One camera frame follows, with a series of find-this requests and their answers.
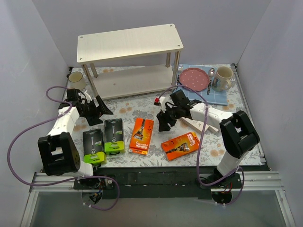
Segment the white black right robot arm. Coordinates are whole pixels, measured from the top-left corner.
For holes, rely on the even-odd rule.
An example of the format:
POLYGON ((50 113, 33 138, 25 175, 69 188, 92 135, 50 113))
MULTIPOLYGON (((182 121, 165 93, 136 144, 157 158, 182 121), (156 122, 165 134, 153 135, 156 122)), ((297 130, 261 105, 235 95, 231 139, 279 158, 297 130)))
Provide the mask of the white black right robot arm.
POLYGON ((203 98, 189 100, 182 90, 170 96, 159 96, 154 104, 161 107, 157 114, 159 131, 169 131, 182 117, 201 121, 219 129, 226 152, 215 169, 215 184, 227 187, 246 154, 259 144, 260 137, 248 115, 244 111, 236 113, 221 111, 209 107, 203 98))

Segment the orange Gillette razor box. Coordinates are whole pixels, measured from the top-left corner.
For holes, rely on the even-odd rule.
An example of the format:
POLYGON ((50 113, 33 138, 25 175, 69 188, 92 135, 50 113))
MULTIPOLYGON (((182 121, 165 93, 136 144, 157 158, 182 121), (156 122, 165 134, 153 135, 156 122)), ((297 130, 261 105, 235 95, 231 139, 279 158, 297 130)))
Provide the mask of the orange Gillette razor box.
POLYGON ((129 153, 144 155, 148 154, 152 137, 154 121, 137 118, 129 144, 129 153))
POLYGON ((189 132, 161 143, 161 148, 168 161, 190 154, 198 150, 198 147, 199 139, 194 132, 189 132))

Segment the green black razor box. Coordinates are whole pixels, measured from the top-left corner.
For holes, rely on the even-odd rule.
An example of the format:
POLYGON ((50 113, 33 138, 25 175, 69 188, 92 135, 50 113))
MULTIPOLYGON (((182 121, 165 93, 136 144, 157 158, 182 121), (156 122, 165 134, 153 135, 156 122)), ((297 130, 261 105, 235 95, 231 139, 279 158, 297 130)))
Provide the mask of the green black razor box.
POLYGON ((104 137, 101 129, 85 131, 83 136, 84 162, 92 165, 102 165, 106 163, 104 150, 104 137))
POLYGON ((121 118, 105 120, 104 149, 108 156, 125 153, 124 128, 121 118))

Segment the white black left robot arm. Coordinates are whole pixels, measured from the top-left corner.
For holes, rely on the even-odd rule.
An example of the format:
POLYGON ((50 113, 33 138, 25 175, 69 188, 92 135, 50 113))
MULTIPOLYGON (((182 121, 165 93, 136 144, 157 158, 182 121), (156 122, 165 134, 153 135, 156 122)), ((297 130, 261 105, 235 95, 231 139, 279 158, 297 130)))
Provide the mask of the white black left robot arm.
POLYGON ((93 166, 81 160, 72 139, 76 121, 85 118, 90 126, 101 124, 102 115, 112 115, 100 95, 96 102, 79 89, 68 89, 67 98, 60 101, 58 118, 47 136, 38 139, 38 148, 47 175, 68 175, 85 177, 84 183, 90 189, 100 186, 101 178, 93 173, 93 166))

